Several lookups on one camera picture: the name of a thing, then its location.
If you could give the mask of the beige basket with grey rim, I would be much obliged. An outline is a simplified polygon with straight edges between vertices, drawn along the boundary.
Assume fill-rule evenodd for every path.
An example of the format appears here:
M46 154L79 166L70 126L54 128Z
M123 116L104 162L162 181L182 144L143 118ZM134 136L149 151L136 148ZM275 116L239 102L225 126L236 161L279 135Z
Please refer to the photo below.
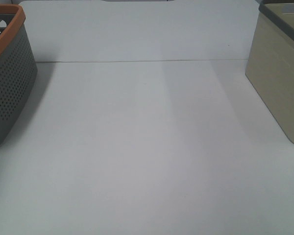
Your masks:
M294 0L263 0L245 75L294 144Z

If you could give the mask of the grey perforated basket orange rim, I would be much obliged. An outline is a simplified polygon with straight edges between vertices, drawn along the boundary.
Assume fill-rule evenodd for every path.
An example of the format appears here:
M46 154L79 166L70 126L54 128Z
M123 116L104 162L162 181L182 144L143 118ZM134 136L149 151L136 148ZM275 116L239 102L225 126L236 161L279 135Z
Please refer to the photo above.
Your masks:
M0 145L18 120L32 91L37 66L20 5L0 4Z

